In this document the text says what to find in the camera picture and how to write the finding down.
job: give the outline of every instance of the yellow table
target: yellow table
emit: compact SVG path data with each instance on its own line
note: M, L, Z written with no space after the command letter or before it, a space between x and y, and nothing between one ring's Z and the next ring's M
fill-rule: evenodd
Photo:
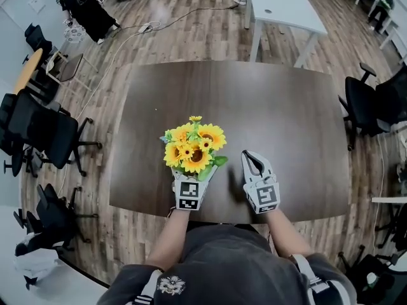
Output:
M27 87L27 84L30 82L32 85L37 87L38 89L42 90L43 92L47 92L47 89L38 83L37 81L31 79L32 75L34 74L35 70L37 69L38 63L41 60L41 57L43 56L43 49L39 48L37 51L34 52L33 55L31 55L31 58L25 63L23 69L21 70L20 77L18 77L17 82L14 86L14 94L17 95L20 90L27 89L29 90L30 94L40 98L41 100L45 102L49 102L50 99L44 97L43 95L39 94L35 90L32 90L31 88Z

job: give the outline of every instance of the artificial flower bouquet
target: artificial flower bouquet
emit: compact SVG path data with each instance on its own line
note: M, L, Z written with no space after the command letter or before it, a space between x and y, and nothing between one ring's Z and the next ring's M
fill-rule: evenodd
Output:
M226 144L223 130L217 125L201 125L201 116L191 116L189 123L167 130L161 140L166 143L164 160L175 178L178 209L198 210L209 180L219 166L228 161L216 153Z

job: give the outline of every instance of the cable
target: cable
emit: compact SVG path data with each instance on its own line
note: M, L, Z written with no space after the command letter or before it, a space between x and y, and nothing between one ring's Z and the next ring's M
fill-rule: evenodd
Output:
M97 90L99 89L100 85L102 84L103 80L106 78L107 74L109 74L109 71L110 71L110 69L111 69L111 67L112 67L112 65L113 65L113 62L114 62L114 60L115 60L117 54L119 53L119 51L121 50L121 48L123 47L123 45L124 45L129 39L133 38L134 36L140 35L140 34L147 34L147 33L153 32L153 31L156 31L156 32L162 31L163 29L166 29L166 28L170 27L171 25L174 25L176 22L178 22L179 20L181 20L181 19L183 19L184 17L188 16L190 13L193 13L193 12L198 11L198 10L228 10L228 9L235 9L235 8L237 8L238 6L239 6L239 4L236 4L236 5L227 7L227 8L197 8L197 9L191 10L190 12L188 12L188 13L186 13L185 15L183 15L183 16L177 18L177 19L174 20L172 23L169 23L168 25L166 25L166 26L164 26L164 27L162 27L162 28L159 28L162 24L161 24L161 22L159 22L158 20L152 20L151 22L146 23L146 24L149 25L149 26L147 27L146 31L144 31L144 32L142 32L142 33L137 32L137 33L135 33L135 34L130 35L128 38L126 38L126 40L125 40L124 42L122 42L122 44L121 44L121 45L119 46L119 48L116 50L116 53L115 53L114 56L113 56L112 62L110 63L109 67L107 68L107 70L106 70L104 76L102 77L102 79L99 81L99 84L97 85L97 87L96 87L96 88L94 89L94 91L92 92L91 96L90 96L89 99L88 99L88 102L86 102L85 106L82 108L82 111L81 111L81 112L79 113L79 115L76 117L76 120L78 120L78 119L81 117L81 115L83 114L83 112L85 111L86 107L88 106L88 104L89 104L90 101L92 100L93 96L96 94L96 92L97 92ZM157 25L157 26L152 26L152 25L151 25L152 23L158 23L158 25ZM119 34L119 32L121 32L121 31L123 31L123 30L125 30L125 29L131 29L131 28L143 27L143 26L145 26L145 24L143 24L143 25L134 25L134 26L129 26L129 27L120 28L120 30L118 30L114 35L112 35L111 38L116 37L116 35ZM67 175L67 165L65 165L65 175L64 175L64 178L63 178L63 180L62 180L62 185L61 185L61 188L59 189L58 196L60 195L60 193L62 192L62 188L64 187L66 175Z
M381 197L382 197L382 193L383 193L383 182L384 182L384 157L383 157L382 145L380 144L379 135L377 135L376 137L377 137L377 142L379 143L380 154L382 155L382 185L381 185L381 187L380 187L380 192L379 192L379 198L381 198ZM387 154L386 138L384 138L384 144L385 144L385 152L386 152L386 154ZM375 247L375 243L376 243L375 228L376 228L377 215L378 215L378 213L379 213L379 208L380 208L380 203L377 203L377 210L376 210L376 215L375 215L375 223L373 224L373 256L375 256L375 252L376 252L376 247Z

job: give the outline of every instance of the person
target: person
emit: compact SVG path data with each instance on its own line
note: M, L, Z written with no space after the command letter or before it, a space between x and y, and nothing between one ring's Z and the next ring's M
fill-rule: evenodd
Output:
M389 12L394 9L394 0L379 0L376 8L371 12L369 16L368 23L370 24L375 17L380 14L379 21L377 22L375 27L370 27L371 30L375 30L377 33L383 27L383 23L386 18L389 16Z
M66 13L65 23L75 19L97 44L101 44L109 31L119 27L117 21L101 6L102 0L57 0Z
M261 215L278 256L250 225L188 224L190 211L175 209L145 263L124 266L97 304L309 305L310 280L294 254L318 278L340 282L347 294L342 304L356 304L351 282L311 249L281 210ZM318 304L341 303L330 294Z

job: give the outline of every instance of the desk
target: desk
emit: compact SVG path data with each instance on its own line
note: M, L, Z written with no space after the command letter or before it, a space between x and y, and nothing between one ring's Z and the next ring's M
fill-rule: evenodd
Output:
M14 94L17 95L20 90L28 89L31 95L48 103L50 99L42 96L40 93L27 87L27 84L30 83L37 87L38 89L42 90L43 92L47 92L47 89L43 85L31 79L32 75L34 74L34 71L37 69L38 62L41 60L42 55L43 49L39 48L37 51L34 52L33 55L31 55L31 58L24 64L24 67L20 73L20 77L18 77L17 82L14 86Z
M166 216L173 181L163 160L164 131L202 115L219 125L229 157L208 186L192 220L250 223L240 153L270 160L281 208L293 221L344 214L348 151L331 76L283 65L176 62L136 67L113 140L110 205Z
M254 34L250 62L255 62L264 22L305 29L311 33L294 67L303 66L319 35L327 35L324 25L308 0L247 0L245 28L250 27L251 10L254 14Z

